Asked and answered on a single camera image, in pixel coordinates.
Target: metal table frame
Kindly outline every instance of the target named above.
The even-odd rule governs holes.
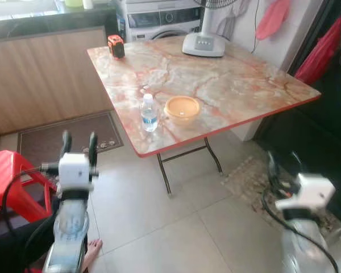
[[[210,143],[209,143],[209,140],[207,139],[207,137],[204,138],[204,141],[205,141],[205,145],[203,145],[201,147],[189,150],[187,152],[183,152],[183,153],[178,154],[178,155],[171,156],[171,157],[166,158],[166,159],[162,159],[161,156],[160,156],[160,153],[157,154],[157,158],[158,158],[158,163],[159,163],[159,167],[160,167],[160,170],[161,170],[161,174],[163,175],[165,187],[167,188],[167,192],[168,192],[169,195],[172,194],[172,191],[171,191],[171,187],[169,186],[169,181],[168,181],[168,178],[167,178],[167,174],[165,173],[163,163],[165,163],[167,161],[170,161],[170,160],[173,160],[173,159],[176,159],[176,158],[179,158],[180,156],[184,156],[184,155],[190,154],[191,152],[197,152],[199,150],[207,148],[207,150],[210,152],[211,156],[215,160],[215,163],[217,165],[217,169],[218,169],[219,173],[221,175],[223,175],[223,171],[222,171],[222,168],[221,168],[220,161],[216,157],[214,151],[211,149],[211,146],[210,146]]]

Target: washing machine control panel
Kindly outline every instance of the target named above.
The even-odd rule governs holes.
[[[128,14],[129,28],[157,27],[200,20],[201,8]]]

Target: patterned rug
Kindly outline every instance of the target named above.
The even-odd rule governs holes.
[[[291,181],[293,178],[282,168],[280,168],[280,180]],[[229,176],[222,183],[233,196],[238,198],[250,207],[254,212],[259,214],[267,223],[279,230],[283,227],[278,224],[272,217],[264,210],[261,203],[261,195],[263,190],[269,185],[267,176],[267,163],[261,159],[256,159],[253,156],[247,158],[236,169],[234,169]],[[275,197],[268,195],[267,203],[269,207],[282,218],[281,212],[275,208]],[[331,231],[341,226],[341,222],[330,212],[320,210],[317,212],[320,218],[320,229],[322,235],[326,236]]]
[[[97,152],[123,146],[110,112],[104,112],[21,131],[18,152],[34,166],[43,162],[56,162],[63,145],[64,130],[72,135],[72,152],[88,152],[92,131],[98,137]]]

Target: red bag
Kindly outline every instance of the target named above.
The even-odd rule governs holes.
[[[294,75],[306,84],[317,81],[327,70],[328,64],[339,46],[341,37],[341,16],[336,20],[324,37],[318,40],[306,60]]]

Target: countertop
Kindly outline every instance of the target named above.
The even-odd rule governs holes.
[[[0,40],[26,35],[104,26],[106,35],[118,34],[116,9],[112,2],[96,3],[91,10],[69,8],[54,0],[53,10],[0,16]]]
[[[221,58],[182,53],[184,37],[125,44],[113,59],[107,47],[88,54],[136,153],[148,156],[207,135],[316,100],[321,94],[248,51],[227,43]],[[172,96],[197,99],[202,110],[190,126],[161,115],[153,133],[142,129],[139,106],[152,93],[163,109]]]

